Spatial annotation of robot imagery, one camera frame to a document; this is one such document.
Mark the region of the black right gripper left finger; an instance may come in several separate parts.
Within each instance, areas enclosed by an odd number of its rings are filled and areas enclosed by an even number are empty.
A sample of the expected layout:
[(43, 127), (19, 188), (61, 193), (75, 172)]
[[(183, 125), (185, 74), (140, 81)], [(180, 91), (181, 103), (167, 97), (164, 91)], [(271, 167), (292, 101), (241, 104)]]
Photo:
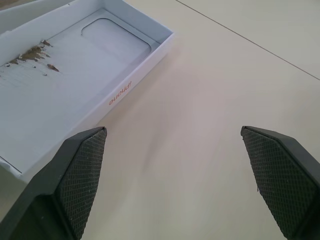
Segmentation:
[(107, 129), (66, 139), (0, 223), (2, 240), (80, 240), (98, 190)]

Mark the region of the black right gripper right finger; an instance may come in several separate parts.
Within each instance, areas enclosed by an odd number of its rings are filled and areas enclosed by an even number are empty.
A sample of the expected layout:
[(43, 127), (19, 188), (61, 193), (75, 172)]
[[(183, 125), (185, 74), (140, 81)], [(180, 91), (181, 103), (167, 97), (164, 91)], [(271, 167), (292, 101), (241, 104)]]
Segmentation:
[(288, 240), (320, 238), (320, 164), (294, 138), (243, 126), (257, 190)]

